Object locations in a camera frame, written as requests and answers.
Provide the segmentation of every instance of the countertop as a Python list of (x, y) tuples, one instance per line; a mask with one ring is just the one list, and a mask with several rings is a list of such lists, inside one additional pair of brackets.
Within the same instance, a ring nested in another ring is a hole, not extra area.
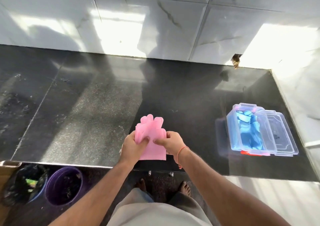
[[(113, 167), (144, 115), (164, 119), (222, 175), (317, 181), (269, 70), (0, 45), (0, 160)], [(299, 154), (231, 151), (234, 104), (282, 112)], [(172, 156), (136, 170), (180, 172)]]

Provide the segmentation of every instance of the leg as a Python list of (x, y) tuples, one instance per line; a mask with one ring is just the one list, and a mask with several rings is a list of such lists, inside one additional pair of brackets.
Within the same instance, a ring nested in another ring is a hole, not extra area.
[(185, 212), (188, 212), (211, 225), (210, 220), (208, 219), (200, 205), (193, 198), (191, 198), (190, 195), (190, 187), (186, 184), (185, 181), (183, 181), (178, 189), (178, 192), (173, 196), (168, 204), (175, 206)]
[(136, 188), (133, 188), (130, 193), (118, 203), (115, 207), (111, 217), (114, 213), (122, 206), (133, 203), (149, 203), (154, 202), (153, 199), (147, 194), (146, 184), (144, 179), (141, 179), (139, 183), (136, 184)]

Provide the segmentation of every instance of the purple bucket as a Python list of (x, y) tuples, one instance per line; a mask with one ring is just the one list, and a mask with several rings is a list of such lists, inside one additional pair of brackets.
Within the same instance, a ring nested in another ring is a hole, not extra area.
[(87, 190), (87, 181), (76, 167), (63, 167), (48, 180), (46, 198), (50, 204), (61, 206), (80, 199)]

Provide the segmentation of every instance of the bare foot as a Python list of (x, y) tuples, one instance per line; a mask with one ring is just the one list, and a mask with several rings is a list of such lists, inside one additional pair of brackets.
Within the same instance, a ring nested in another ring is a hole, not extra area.
[(180, 184), (178, 191), (186, 196), (191, 196), (191, 189), (185, 181)]
[(136, 183), (136, 188), (139, 188), (140, 190), (142, 190), (143, 192), (146, 192), (146, 184), (144, 183), (144, 179), (140, 179), (139, 182)]

